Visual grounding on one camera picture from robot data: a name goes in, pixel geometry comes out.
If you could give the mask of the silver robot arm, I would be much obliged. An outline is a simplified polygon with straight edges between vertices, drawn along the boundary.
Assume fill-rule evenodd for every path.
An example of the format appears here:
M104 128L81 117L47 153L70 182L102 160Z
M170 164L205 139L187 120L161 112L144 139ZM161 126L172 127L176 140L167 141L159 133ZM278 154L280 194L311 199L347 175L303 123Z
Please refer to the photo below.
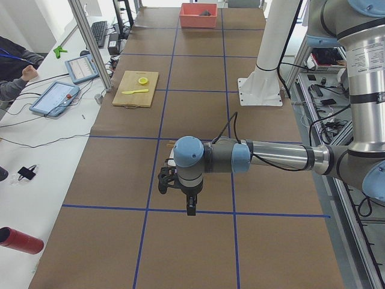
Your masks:
M308 144L185 136L173 147L173 165L161 168L160 193L182 190L193 216L205 173L241 173L258 164L312 170L384 200L384 2L311 1L306 43L345 50L351 118L333 140L326 140L321 119L309 126Z

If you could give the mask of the person's bare hand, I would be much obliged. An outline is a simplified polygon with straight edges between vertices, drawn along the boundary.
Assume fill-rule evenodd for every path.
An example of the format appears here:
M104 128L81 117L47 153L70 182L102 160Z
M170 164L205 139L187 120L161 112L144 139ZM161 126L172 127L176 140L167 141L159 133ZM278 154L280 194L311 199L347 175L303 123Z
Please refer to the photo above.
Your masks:
M36 77L38 77L38 72L32 65L29 65L23 69L21 76L23 81L29 82Z

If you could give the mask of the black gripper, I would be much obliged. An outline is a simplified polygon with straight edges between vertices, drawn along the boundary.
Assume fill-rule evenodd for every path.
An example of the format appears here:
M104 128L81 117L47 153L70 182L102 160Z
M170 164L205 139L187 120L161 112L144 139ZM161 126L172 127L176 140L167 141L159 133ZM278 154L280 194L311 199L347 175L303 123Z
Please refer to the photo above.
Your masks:
M187 187L182 185L181 190L186 195L186 211L187 215L196 215L196 205L198 202L198 194L203 189L203 183L199 183L194 187Z

